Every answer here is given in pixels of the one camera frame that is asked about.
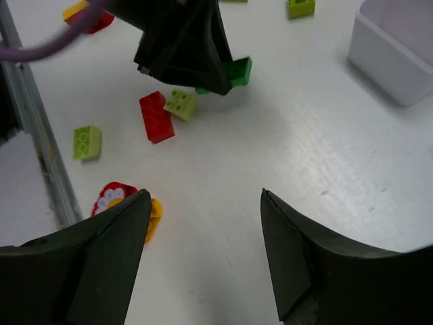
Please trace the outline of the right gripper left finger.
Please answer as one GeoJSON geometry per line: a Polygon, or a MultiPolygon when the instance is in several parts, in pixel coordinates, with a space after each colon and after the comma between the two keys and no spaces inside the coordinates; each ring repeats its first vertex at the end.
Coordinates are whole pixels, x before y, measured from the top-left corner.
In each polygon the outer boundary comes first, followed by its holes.
{"type": "Polygon", "coordinates": [[[124,324],[151,209],[139,190],[70,227],[1,247],[1,323],[124,324]]]}

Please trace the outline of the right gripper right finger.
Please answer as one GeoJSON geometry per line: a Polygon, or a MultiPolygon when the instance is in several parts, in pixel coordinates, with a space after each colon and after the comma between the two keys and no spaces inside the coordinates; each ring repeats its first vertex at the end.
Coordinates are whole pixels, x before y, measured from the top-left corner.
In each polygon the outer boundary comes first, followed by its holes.
{"type": "Polygon", "coordinates": [[[260,197],[277,315],[284,324],[431,324],[432,247],[388,251],[260,197]]]}

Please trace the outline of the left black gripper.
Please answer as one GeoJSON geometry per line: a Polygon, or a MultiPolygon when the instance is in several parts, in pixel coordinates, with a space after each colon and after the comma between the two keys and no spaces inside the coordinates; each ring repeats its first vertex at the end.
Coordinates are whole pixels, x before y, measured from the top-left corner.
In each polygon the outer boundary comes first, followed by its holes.
{"type": "Polygon", "coordinates": [[[231,53],[216,1],[113,1],[108,12],[143,31],[134,57],[143,74],[223,94],[231,53]]]}

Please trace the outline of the green 2x3 lego brick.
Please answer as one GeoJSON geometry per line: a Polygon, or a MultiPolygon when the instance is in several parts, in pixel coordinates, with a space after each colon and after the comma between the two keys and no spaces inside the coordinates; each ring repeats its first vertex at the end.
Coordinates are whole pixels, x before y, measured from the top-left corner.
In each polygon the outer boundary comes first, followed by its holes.
{"type": "Polygon", "coordinates": [[[212,56],[205,70],[197,72],[196,78],[189,85],[199,94],[215,93],[227,95],[233,88],[249,83],[252,71],[250,56],[233,57],[212,56]]]}

